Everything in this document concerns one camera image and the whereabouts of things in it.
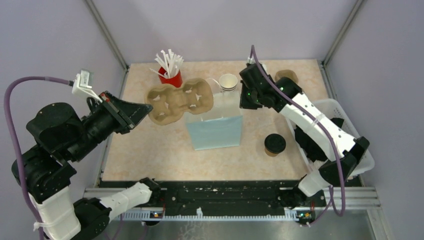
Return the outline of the brown cardboard cup carrier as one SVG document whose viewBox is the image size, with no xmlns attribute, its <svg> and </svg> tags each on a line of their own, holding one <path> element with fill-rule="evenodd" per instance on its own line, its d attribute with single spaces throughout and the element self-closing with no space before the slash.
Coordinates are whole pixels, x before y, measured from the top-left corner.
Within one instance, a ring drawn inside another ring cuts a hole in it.
<svg viewBox="0 0 424 240">
<path fill-rule="evenodd" d="M 214 94 L 203 78 L 192 78 L 180 87 L 169 83 L 151 87 L 144 94 L 144 103 L 152 105 L 148 114 L 151 121 L 159 126 L 179 121 L 184 113 L 199 115 L 214 106 Z"/>
</svg>

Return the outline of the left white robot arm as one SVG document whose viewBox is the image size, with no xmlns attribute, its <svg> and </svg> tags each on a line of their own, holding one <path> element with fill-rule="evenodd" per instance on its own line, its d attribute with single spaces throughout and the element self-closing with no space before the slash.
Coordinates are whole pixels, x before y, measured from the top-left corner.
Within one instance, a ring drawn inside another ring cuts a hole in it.
<svg viewBox="0 0 424 240">
<path fill-rule="evenodd" d="M 148 177 L 111 196 L 71 201 L 71 177 L 76 174 L 72 163 L 112 133 L 129 133 L 153 110 L 150 104 L 127 102 L 108 91 L 100 100 L 84 117 L 68 103 L 49 104 L 26 125 L 35 140 L 22 155 L 29 199 L 40 216 L 34 228 L 43 229 L 50 240 L 94 239 L 127 210 L 160 202 L 160 186 Z"/>
</svg>

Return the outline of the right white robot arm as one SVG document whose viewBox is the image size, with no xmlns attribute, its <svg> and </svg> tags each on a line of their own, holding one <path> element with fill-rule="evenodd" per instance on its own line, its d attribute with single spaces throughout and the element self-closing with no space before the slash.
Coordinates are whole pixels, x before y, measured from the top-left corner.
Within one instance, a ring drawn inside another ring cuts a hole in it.
<svg viewBox="0 0 424 240">
<path fill-rule="evenodd" d="M 247 64 L 241 76 L 240 108 L 274 109 L 295 123 L 327 157 L 319 169 L 306 174 L 294 188 L 293 200 L 307 206 L 318 191 L 346 179 L 361 162 L 370 142 L 354 137 L 328 119 L 289 77 L 273 82 L 259 64 Z"/>
</svg>

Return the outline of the light blue paper bag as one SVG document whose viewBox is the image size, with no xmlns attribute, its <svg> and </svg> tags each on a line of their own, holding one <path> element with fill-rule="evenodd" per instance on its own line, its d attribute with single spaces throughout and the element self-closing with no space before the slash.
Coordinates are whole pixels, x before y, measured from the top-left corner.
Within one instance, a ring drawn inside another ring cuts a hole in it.
<svg viewBox="0 0 424 240">
<path fill-rule="evenodd" d="M 218 80 L 206 80 L 213 92 L 213 107 L 201 114 L 183 117 L 194 150 L 236 147 L 241 144 L 243 115 L 239 107 L 240 93 L 222 91 Z"/>
</svg>

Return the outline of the brown paper coffee cup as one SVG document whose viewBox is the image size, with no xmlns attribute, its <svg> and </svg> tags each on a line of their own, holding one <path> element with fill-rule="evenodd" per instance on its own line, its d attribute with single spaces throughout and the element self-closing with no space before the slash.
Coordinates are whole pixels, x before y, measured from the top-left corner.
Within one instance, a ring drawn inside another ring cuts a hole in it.
<svg viewBox="0 0 424 240">
<path fill-rule="evenodd" d="M 264 152 L 270 156 L 270 157 L 276 157 L 277 155 L 280 154 L 280 152 L 274 152 L 274 151 L 270 151 L 268 148 L 264 148 Z"/>
</svg>

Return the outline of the black plastic cup lid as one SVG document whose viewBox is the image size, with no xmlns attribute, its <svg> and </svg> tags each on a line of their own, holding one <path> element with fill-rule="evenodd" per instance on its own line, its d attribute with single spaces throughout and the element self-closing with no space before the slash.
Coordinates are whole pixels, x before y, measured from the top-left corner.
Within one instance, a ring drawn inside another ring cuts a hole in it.
<svg viewBox="0 0 424 240">
<path fill-rule="evenodd" d="M 282 153 L 286 149 L 287 143 L 285 138 L 277 133 L 269 134 L 264 140 L 264 148 L 272 152 Z"/>
</svg>

